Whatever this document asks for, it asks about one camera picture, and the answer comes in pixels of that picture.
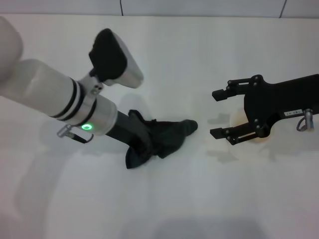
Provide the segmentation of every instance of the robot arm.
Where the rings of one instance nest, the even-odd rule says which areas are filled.
[[[89,53],[93,69],[80,81],[38,60],[19,61],[21,37],[3,17],[0,17],[0,34],[0,94],[65,122],[57,133],[59,137],[88,143],[93,135],[106,134],[130,147],[126,165],[135,168],[153,155],[164,158],[175,152],[186,136],[197,129],[193,120],[145,121],[138,111],[130,111],[127,116],[99,94],[104,84],[136,88],[143,81],[143,74],[127,47],[110,29],[97,35]],[[91,138],[85,140],[74,134],[73,127],[91,133]]]
[[[226,90],[212,93],[216,101],[235,95],[245,95],[244,109],[248,123],[230,128],[211,129],[216,139],[226,138],[232,145],[257,137],[269,136],[271,127],[279,120],[305,117],[297,130],[314,129],[313,115],[319,113],[319,75],[307,76],[278,84],[269,84],[261,75],[249,79],[228,81]],[[301,122],[306,125],[300,128]]]

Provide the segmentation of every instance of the cable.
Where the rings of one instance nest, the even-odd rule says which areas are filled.
[[[120,6],[121,6],[121,13],[122,13],[122,16],[124,16],[124,14],[123,14],[123,7],[122,7],[122,0],[120,0]]]
[[[307,129],[306,125],[303,125],[303,126],[300,128],[300,125],[301,125],[301,123],[302,123],[304,120],[305,120],[305,117],[303,117],[303,118],[298,122],[298,124],[297,124],[297,130],[298,130],[299,132],[303,132],[303,131],[305,131],[305,130]]]
[[[284,9],[285,9],[285,7],[286,7],[286,3],[287,3],[287,0],[285,0],[285,2],[284,2],[283,9],[281,9],[281,12],[280,12],[279,18],[281,18],[281,17],[283,16]]]

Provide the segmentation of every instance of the black bracket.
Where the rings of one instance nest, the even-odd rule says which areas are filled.
[[[248,123],[211,129],[215,139],[226,138],[232,145],[254,138],[269,136],[271,127],[279,120],[299,117],[306,110],[319,113],[319,75],[307,76],[277,84],[269,84],[261,75],[231,80],[225,90],[212,93],[216,101],[245,95],[244,109]]]

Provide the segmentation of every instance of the metal mount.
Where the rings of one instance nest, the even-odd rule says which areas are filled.
[[[78,136],[77,134],[72,133],[71,130],[73,127],[78,127],[85,123],[82,121],[81,124],[78,124],[78,121],[81,118],[85,119],[87,117],[91,108],[93,107],[93,104],[96,101],[96,97],[103,89],[103,84],[97,78],[91,77],[89,75],[84,77],[78,83],[83,87],[85,91],[85,97],[83,99],[82,105],[80,106],[75,117],[69,120],[68,124],[66,124],[57,132],[57,135],[59,138],[63,138],[66,136],[80,143],[88,143],[93,139],[93,134],[91,134],[91,137],[88,140],[86,140]]]
[[[303,132],[303,131],[313,132],[315,130],[314,121],[313,121],[313,110],[311,109],[304,110],[304,115],[305,116],[297,124],[297,130],[300,132]]]

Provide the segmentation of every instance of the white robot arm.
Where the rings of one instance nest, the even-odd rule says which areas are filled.
[[[81,143],[93,135],[108,135],[130,146],[127,168],[142,165],[152,155],[163,158],[182,145],[197,129],[193,120],[145,121],[138,111],[125,115],[99,95],[104,84],[137,88],[143,74],[122,40],[102,30],[89,53],[93,69],[75,81],[38,60],[22,60],[22,40],[14,27],[0,17],[0,95],[63,121],[57,133]],[[71,132],[78,127],[92,134],[85,140]]]

